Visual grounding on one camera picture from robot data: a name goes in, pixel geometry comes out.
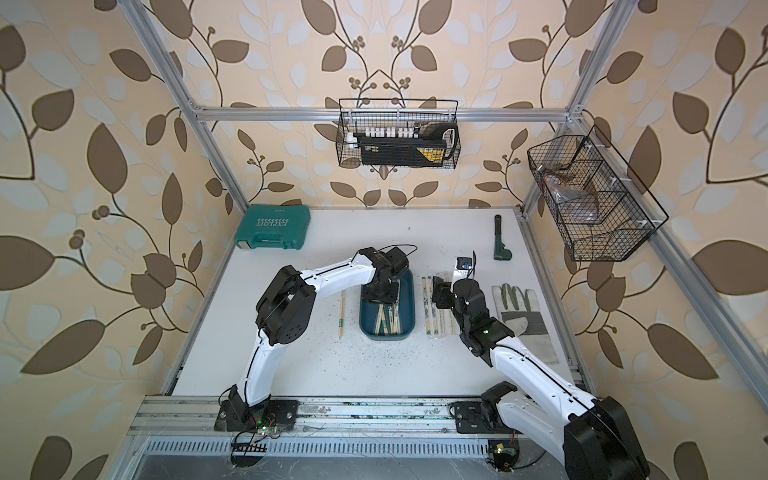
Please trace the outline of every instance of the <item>plastic bag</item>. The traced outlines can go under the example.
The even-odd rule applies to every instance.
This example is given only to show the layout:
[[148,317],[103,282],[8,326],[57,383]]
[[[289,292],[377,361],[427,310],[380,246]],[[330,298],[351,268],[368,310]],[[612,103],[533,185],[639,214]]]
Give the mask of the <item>plastic bag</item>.
[[544,175],[552,200],[558,205],[560,215],[567,223],[599,223],[598,197],[594,192],[587,192],[563,185],[557,175]]

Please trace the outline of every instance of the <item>blue tray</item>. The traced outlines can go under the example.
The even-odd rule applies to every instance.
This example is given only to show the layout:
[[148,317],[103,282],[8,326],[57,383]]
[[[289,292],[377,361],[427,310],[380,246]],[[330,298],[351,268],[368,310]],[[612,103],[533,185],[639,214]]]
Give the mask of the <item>blue tray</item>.
[[366,302],[360,297],[360,329],[368,338],[376,341],[402,340],[412,331],[416,323],[415,304],[413,300],[413,273],[406,270],[400,277],[400,294],[397,299],[400,307],[400,326],[402,333],[399,335],[374,335],[376,317],[379,315],[379,305]]

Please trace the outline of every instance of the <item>yellow label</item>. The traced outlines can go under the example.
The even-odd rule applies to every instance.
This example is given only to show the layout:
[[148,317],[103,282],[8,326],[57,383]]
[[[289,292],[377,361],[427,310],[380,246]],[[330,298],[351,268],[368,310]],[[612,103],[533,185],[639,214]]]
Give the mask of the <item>yellow label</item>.
[[423,148],[418,147],[418,151],[422,153],[426,157],[427,160],[431,161],[434,164],[440,164],[442,163],[442,155],[445,150],[442,148]]

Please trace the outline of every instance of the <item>leaf-patterned wallpaper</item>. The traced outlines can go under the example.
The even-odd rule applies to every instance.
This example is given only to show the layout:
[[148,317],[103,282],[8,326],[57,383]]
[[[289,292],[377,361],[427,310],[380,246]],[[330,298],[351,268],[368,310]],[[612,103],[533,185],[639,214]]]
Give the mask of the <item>leaf-patterned wallpaper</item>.
[[768,355],[768,4],[635,14],[588,102],[670,227]]
[[650,245],[573,262],[531,215],[598,396],[627,410],[652,480],[764,478],[768,417]]
[[606,0],[145,0],[195,101],[322,107],[326,97],[564,107]]
[[0,2],[0,77],[3,476],[93,479],[239,215],[114,1]]

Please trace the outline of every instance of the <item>green tool case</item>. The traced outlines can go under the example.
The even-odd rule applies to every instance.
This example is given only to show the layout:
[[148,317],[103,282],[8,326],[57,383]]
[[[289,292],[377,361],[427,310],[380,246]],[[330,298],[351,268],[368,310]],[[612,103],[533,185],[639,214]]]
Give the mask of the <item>green tool case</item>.
[[294,248],[304,245],[310,225],[310,209],[306,205],[273,207],[251,205],[235,233],[240,248]]

